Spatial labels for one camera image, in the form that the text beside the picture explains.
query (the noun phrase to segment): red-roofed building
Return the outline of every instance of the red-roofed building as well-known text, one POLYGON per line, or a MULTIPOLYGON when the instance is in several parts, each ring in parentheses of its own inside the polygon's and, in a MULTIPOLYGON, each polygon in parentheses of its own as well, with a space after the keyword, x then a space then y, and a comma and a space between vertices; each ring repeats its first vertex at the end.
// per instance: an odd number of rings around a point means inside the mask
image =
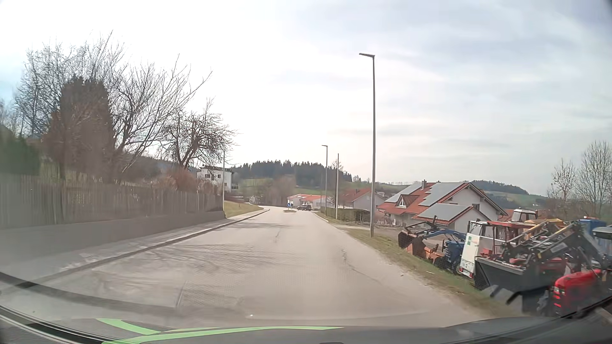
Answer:
POLYGON ((323 206, 326 206, 326 202, 327 207, 332 208, 334 206, 331 201, 327 200, 325 196, 321 195, 307 195, 304 193, 298 193, 297 195, 287 197, 287 203, 293 204, 294 207, 300 206, 302 204, 307 204, 310 205, 313 209, 319 209, 322 204, 323 206))
POLYGON ((470 220, 496 220, 506 211, 469 182, 417 182, 385 200, 379 210, 385 222, 407 226, 436 222, 466 231, 470 220))
MULTIPOLYGON (((340 197, 339 206, 344 208, 370 210, 372 189, 364 187, 363 189, 354 189, 346 192, 340 197)), ((384 202, 384 198, 378 193, 374 193, 374 205, 379 206, 384 202)))

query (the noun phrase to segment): bush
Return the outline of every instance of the bush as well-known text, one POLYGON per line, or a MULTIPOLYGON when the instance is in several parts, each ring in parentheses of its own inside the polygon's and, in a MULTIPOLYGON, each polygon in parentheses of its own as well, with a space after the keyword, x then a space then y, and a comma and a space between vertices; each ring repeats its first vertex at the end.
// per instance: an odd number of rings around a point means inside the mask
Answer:
POLYGON ((23 137, 6 135, 0 138, 0 173, 29 174, 40 173, 40 154, 26 143, 23 137))

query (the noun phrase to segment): curb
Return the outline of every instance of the curb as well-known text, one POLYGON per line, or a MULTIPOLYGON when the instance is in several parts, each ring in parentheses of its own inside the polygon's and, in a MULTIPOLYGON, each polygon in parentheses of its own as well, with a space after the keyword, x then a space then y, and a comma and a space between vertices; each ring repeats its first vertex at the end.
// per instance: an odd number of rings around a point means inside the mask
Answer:
POLYGON ((316 214, 315 214, 315 216, 316 216, 316 217, 318 217, 319 219, 321 219, 321 220, 323 220, 323 221, 325 221, 325 222, 329 223, 329 221, 328 221, 328 220, 326 220, 326 219, 324 219, 324 218, 320 217, 319 215, 316 215, 316 214))
MULTIPOLYGON (((104 264, 110 263, 110 262, 115 261, 115 260, 119 260, 119 259, 122 259, 122 258, 126 258, 126 257, 129 257, 129 256, 136 255, 138 253, 146 252, 148 250, 157 249, 159 247, 163 247, 163 246, 175 244, 175 243, 180 242, 180 241, 191 239, 193 237, 196 237, 196 236, 199 236, 199 235, 202 235, 202 234, 206 234, 206 233, 208 233, 210 231, 214 231, 214 230, 217 230, 219 228, 223 228, 225 226, 233 225, 235 223, 242 222, 244 220, 248 220, 250 218, 253 218, 253 217, 257 216, 257 215, 261 215, 261 214, 263 214, 265 212, 269 212, 269 211, 270 211, 270 209, 265 209, 264 211, 258 212, 257 214, 253 214, 253 215, 247 216, 247 217, 245 217, 243 219, 239 219, 239 220, 235 220, 235 221, 232 221, 232 222, 224 223, 222 225, 215 226, 215 227, 212 227, 212 228, 206 228, 205 230, 197 231, 195 233, 191 233, 191 234, 188 234, 188 235, 185 235, 185 236, 181 236, 181 237, 176 237, 174 239, 170 239, 170 240, 167 240, 165 242, 161 242, 159 244, 155 244, 155 245, 152 245, 152 246, 149 246, 149 247, 145 247, 143 249, 138 249, 136 251, 122 253, 120 255, 112 256, 112 257, 108 257, 108 258, 103 258, 103 259, 95 261, 95 262, 83 264, 81 266, 77 266, 77 267, 74 267, 74 268, 71 268, 71 269, 66 269, 64 271, 57 272, 55 274, 44 276, 44 277, 41 277, 41 278, 36 279, 34 281, 22 280, 22 279, 20 279, 18 277, 14 277, 14 276, 11 276, 11 275, 7 275, 7 274, 5 274, 3 272, 0 272, 0 280, 12 285, 12 286, 10 286, 8 288, 4 288, 3 290, 0 290, 0 294, 1 295, 5 295, 5 294, 10 293, 11 291, 14 291, 14 290, 17 290, 17 289, 28 289, 28 288, 31 288, 33 286, 39 286, 41 283, 48 282, 48 281, 54 280, 54 279, 58 279, 60 277, 66 276, 66 275, 73 274, 74 272, 90 269, 92 267, 97 267, 97 266, 100 266, 100 265, 104 265, 104 264)), ((48 289, 51 289, 51 290, 56 290, 55 288, 52 288, 52 287, 49 287, 49 286, 44 286, 44 287, 48 288, 48 289)))

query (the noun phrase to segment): building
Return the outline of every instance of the building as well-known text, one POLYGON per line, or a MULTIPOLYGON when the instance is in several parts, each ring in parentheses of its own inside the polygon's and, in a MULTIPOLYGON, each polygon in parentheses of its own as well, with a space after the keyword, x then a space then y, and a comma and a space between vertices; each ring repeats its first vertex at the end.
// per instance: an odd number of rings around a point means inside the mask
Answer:
POLYGON ((216 166, 202 166, 197 172, 197 176, 200 179, 211 181, 215 185, 224 184, 225 192, 231 192, 232 190, 232 172, 229 168, 216 167, 216 166))
POLYGON ((287 203, 292 204, 292 206, 297 207, 303 204, 310 205, 312 208, 321 208, 321 204, 323 206, 327 206, 329 208, 333 208, 334 204, 327 199, 325 196, 321 195, 307 195, 304 193, 298 193, 297 195, 287 197, 287 203))
POLYGON ((415 182, 377 207, 398 226, 433 221, 467 231, 470 220, 496 220, 506 211, 470 182, 415 182))
MULTIPOLYGON (((370 210, 371 208, 372 189, 369 187, 363 189, 354 189, 340 197, 339 206, 343 208, 370 210)), ((377 192, 374 193, 374 205, 383 204, 385 199, 377 192)))

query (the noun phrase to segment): road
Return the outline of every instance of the road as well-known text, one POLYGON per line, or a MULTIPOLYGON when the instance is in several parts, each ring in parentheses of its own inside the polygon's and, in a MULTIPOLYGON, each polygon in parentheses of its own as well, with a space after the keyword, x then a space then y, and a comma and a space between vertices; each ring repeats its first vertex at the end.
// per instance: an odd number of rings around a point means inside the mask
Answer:
POLYGON ((172 327, 449 326, 483 315, 311 212, 282 208, 46 282, 0 302, 45 320, 172 327))

